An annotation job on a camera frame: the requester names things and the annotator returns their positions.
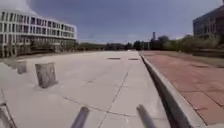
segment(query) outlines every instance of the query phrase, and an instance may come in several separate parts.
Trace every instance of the concrete ledge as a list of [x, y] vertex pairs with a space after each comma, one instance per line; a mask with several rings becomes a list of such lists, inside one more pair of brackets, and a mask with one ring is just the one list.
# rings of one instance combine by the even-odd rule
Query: concrete ledge
[[141, 57], [161, 96], [171, 126], [178, 128], [206, 126], [174, 86], [144, 56]]

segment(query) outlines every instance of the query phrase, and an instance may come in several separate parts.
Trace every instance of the pavement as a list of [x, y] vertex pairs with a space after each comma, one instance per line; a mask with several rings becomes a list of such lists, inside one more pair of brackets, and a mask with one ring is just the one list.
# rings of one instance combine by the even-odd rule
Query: pavement
[[172, 83], [207, 125], [224, 123], [223, 68], [155, 52], [141, 54]]
[[[82, 106], [90, 109], [84, 128], [143, 128], [136, 110], [139, 105], [146, 108], [155, 127], [170, 128], [155, 85], [136, 51], [24, 60], [28, 72], [22, 75], [0, 63], [0, 99], [6, 102], [17, 128], [70, 128]], [[55, 63], [58, 83], [41, 89], [35, 64], [48, 62]]]

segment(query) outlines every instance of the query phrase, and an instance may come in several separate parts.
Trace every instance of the building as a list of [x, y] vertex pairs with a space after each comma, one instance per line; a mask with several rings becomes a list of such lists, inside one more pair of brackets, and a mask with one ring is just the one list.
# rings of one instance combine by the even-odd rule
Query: building
[[69, 50], [76, 26], [19, 11], [0, 10], [0, 57], [31, 51]]
[[201, 38], [224, 36], [224, 5], [193, 20], [194, 36]]

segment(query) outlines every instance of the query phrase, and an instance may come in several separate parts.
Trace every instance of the white building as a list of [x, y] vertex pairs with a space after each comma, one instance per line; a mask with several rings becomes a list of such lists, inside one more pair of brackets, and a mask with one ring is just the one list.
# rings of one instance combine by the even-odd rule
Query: white building
[[76, 41], [76, 26], [19, 11], [0, 10], [0, 57], [31, 50], [68, 50]]

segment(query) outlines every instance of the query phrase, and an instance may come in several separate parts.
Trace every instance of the brick paving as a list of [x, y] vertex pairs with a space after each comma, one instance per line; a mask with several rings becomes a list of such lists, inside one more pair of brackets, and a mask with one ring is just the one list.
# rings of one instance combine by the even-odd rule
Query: brick paving
[[224, 68], [141, 52], [175, 86], [208, 125], [224, 123]]

